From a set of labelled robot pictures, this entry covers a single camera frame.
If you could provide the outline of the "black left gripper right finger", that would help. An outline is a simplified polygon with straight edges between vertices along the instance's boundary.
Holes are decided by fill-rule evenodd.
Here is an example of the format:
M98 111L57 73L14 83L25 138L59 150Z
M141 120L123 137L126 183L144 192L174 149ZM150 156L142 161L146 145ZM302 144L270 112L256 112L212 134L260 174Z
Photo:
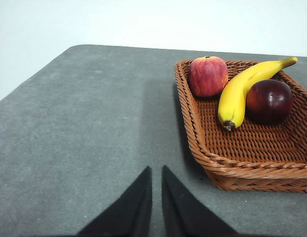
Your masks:
M169 237L239 235L203 205L166 165L162 168L162 209Z

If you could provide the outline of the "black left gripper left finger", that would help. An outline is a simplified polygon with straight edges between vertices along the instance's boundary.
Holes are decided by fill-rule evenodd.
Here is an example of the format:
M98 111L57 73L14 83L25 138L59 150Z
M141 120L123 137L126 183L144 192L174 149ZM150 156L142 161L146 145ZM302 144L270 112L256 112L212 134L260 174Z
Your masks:
M147 237L152 210L152 172L146 167L122 195L86 225L79 237Z

